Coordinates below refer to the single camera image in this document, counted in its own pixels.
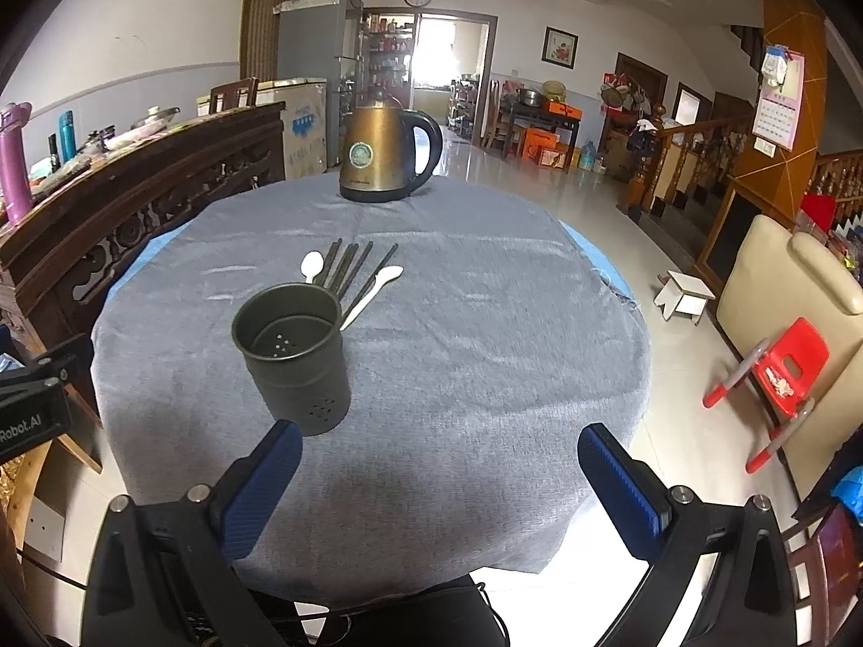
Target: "orange box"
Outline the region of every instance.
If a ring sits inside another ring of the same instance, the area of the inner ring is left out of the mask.
[[[554,148],[560,141],[560,136],[542,128],[530,127],[525,131],[524,150],[521,157],[536,161],[539,158],[539,149]]]
[[[573,119],[581,119],[581,110],[576,109],[575,107],[570,107],[568,104],[563,104],[559,101],[547,101],[545,108],[551,112],[551,114],[563,114],[565,116],[571,116]]]
[[[545,108],[548,109],[551,114],[566,114],[566,105],[559,101],[548,100],[545,103]]]

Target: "metal screw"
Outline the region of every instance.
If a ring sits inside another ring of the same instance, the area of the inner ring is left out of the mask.
[[[691,504],[696,495],[692,492],[689,486],[673,486],[672,499],[679,504]]]
[[[196,484],[186,493],[186,498],[199,504],[210,496],[210,488],[206,484]]]
[[[111,511],[115,513],[125,511],[126,506],[128,506],[128,496],[126,496],[125,494],[115,496],[113,499],[111,499],[111,503],[108,504],[108,508],[110,508]]]
[[[755,508],[759,509],[760,511],[769,511],[772,508],[770,499],[768,499],[767,496],[763,495],[762,493],[753,496],[752,503],[754,503]]]

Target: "wooden sideboard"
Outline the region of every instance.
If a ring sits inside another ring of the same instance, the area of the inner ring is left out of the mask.
[[[150,239],[218,199],[285,179],[283,102],[191,120],[117,153],[0,228],[0,321],[30,354],[90,333],[114,282]],[[92,378],[66,391],[98,423]],[[92,469],[69,436],[59,442]],[[20,547],[49,443],[24,456],[10,499]]]

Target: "red plastic stool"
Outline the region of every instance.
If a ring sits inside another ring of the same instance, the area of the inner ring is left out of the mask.
[[[772,347],[767,340],[758,343],[737,369],[704,397],[702,404],[709,409],[751,371],[787,419],[770,431],[770,443],[746,464],[748,473],[758,471],[812,413],[814,400],[808,395],[828,357],[830,350],[821,334],[806,319],[798,318]]]

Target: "white step stool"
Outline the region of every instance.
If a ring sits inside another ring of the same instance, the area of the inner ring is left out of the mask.
[[[698,325],[707,302],[715,298],[716,295],[699,278],[669,270],[666,286],[653,303],[662,308],[662,317],[666,321],[672,314],[689,314],[692,322]]]

